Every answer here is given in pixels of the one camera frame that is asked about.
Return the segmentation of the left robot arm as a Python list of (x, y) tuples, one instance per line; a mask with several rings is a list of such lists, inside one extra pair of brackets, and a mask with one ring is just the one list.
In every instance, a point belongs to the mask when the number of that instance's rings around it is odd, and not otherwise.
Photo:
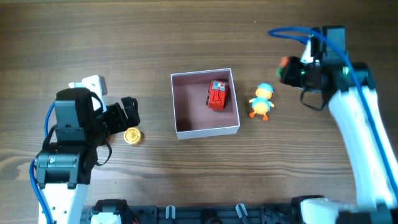
[(56, 95), (57, 123), (29, 168), (39, 223), (79, 223), (91, 171), (99, 165), (97, 148), (109, 147), (110, 135), (140, 123), (135, 98), (96, 109), (93, 101), (99, 99), (87, 88), (64, 89)]

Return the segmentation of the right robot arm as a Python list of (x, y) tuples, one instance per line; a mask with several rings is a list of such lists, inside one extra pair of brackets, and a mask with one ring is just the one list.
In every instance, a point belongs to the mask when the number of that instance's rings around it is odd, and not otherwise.
[(329, 109), (340, 129), (356, 185), (356, 205), (322, 195), (293, 198), (290, 222), (396, 223), (397, 159), (381, 119), (373, 75), (367, 64), (349, 60), (345, 28), (282, 27), (269, 34), (305, 45), (301, 57), (283, 59), (280, 81), (303, 93), (321, 93), (322, 108)]

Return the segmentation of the red toy truck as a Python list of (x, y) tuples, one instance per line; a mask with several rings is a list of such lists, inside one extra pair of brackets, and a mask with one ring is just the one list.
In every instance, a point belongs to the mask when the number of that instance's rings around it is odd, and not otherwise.
[(212, 80), (209, 89), (206, 105), (213, 110), (223, 110), (228, 94), (228, 83), (221, 80)]

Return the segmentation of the colourful puzzle cube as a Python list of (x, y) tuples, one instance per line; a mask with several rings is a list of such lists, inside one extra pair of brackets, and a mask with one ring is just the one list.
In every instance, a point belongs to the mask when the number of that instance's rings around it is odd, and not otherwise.
[(278, 75), (279, 78), (281, 77), (283, 70), (287, 66), (288, 62), (289, 62), (289, 58), (287, 56), (284, 56), (281, 58), (279, 65), (276, 69), (276, 74)]

